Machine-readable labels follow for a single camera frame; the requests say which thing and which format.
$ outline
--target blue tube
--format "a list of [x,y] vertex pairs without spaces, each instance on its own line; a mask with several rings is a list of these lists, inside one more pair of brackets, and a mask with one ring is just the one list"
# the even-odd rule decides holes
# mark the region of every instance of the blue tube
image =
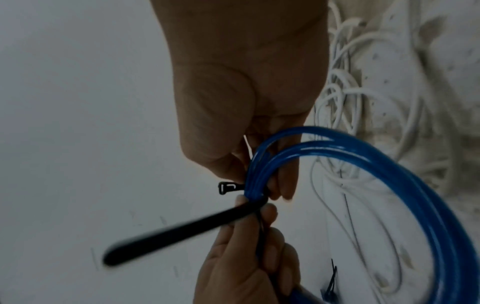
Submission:
[[[278,139],[296,134],[319,135],[328,140],[303,142],[275,156],[267,153],[267,148]],[[297,127],[273,135],[258,147],[252,158],[245,183],[246,197],[260,199],[275,170],[292,159],[308,155],[336,158],[364,169],[407,205],[424,231],[433,255],[435,275],[428,304],[478,303],[478,257],[455,215],[413,173],[355,137],[321,127]]]

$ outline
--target skin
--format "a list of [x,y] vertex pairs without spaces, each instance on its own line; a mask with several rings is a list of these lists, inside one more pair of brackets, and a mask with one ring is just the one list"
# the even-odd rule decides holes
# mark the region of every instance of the skin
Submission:
[[[270,135],[301,126],[328,67],[325,0],[152,0],[170,50],[183,153],[222,179],[243,183]],[[278,141],[271,153],[299,143]],[[298,160],[268,182],[293,198]]]
[[[246,201],[239,196],[235,204]],[[263,207],[261,218],[265,229],[261,260],[255,255],[260,228],[255,215],[222,227],[198,274],[194,304],[287,303],[300,283],[299,257],[282,233],[270,228],[277,218],[273,204]]]

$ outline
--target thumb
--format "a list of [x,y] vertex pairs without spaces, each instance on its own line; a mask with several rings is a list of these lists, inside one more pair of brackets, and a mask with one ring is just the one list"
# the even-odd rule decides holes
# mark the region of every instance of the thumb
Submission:
[[[247,198],[239,195],[236,205],[248,202]],[[255,260],[255,251],[259,241],[260,224],[255,214],[250,214],[235,223],[233,235],[225,249],[224,256],[237,261]]]

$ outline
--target tangled white cable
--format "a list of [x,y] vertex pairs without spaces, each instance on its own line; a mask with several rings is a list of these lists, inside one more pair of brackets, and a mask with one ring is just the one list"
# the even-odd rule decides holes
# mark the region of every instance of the tangled white cable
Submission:
[[[433,180],[434,184],[432,186],[436,188],[440,194],[445,195],[451,192],[460,173],[459,168],[462,161],[462,155],[459,136],[457,128],[452,118],[447,113],[444,105],[436,100],[432,86],[423,71],[418,54],[413,47],[412,30],[410,27],[410,0],[404,0],[404,4],[406,14],[404,34],[406,39],[402,39],[394,33],[387,32],[367,32],[353,38],[354,29],[363,28],[366,23],[360,18],[351,18],[342,22],[338,6],[332,0],[328,2],[328,7],[333,15],[335,28],[328,29],[330,35],[329,69],[326,84],[313,109],[314,124],[316,126],[332,129],[342,129],[353,136],[357,136],[362,122],[363,96],[388,104],[393,109],[393,113],[399,121],[402,128],[402,135],[395,148],[392,151],[387,151],[386,154],[394,161],[399,161],[415,142],[422,110],[425,106],[425,109],[432,117],[432,121],[435,123],[437,130],[441,133],[444,139],[448,159],[435,161],[426,164],[425,166],[418,167],[414,170],[414,173],[422,176],[423,174],[433,171],[443,171],[443,179]],[[394,98],[385,96],[375,90],[361,87],[356,79],[350,74],[351,52],[355,51],[354,47],[359,47],[361,44],[371,41],[388,42],[408,58],[413,81],[412,100],[410,102],[408,115],[404,113],[399,102]],[[374,276],[371,271],[369,271],[368,265],[363,257],[358,241],[350,236],[342,222],[316,190],[315,183],[313,182],[313,171],[317,164],[321,169],[322,175],[329,179],[340,193],[354,197],[364,204],[368,211],[375,216],[383,231],[388,236],[389,244],[392,247],[393,252],[396,253],[396,265],[394,266],[396,276],[394,282],[389,282],[388,287],[380,286],[379,282],[374,279]],[[400,288],[402,283],[402,271],[395,245],[390,234],[380,220],[380,217],[376,214],[375,209],[369,205],[367,200],[360,199],[360,197],[356,195],[358,190],[379,192],[378,190],[368,187],[368,184],[374,181],[374,178],[369,175],[360,175],[360,170],[350,164],[330,160],[325,157],[319,157],[311,167],[310,180],[318,199],[326,207],[328,213],[330,213],[335,221],[338,222],[342,230],[352,242],[362,261],[365,271],[370,277],[370,285],[378,302],[384,303],[385,299],[382,294],[395,293]]]

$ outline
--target dirty white wall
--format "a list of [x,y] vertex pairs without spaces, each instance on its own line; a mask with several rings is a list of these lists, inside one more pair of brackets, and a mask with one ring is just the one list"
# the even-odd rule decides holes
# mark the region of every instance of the dirty white wall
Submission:
[[[325,214],[302,161],[277,226],[318,294]],[[116,270],[125,237],[232,206],[180,153],[169,54],[146,0],[0,2],[0,301],[188,303],[215,233]]]

